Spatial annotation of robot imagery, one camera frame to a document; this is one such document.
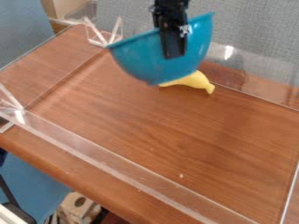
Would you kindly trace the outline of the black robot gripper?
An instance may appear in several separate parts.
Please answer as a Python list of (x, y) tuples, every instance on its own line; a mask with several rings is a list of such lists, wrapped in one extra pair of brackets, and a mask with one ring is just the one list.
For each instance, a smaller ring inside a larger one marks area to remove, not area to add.
[(170, 60), (188, 52), (189, 21), (185, 16), (192, 0), (154, 0), (149, 10), (159, 17), (158, 27), (163, 45), (163, 56)]

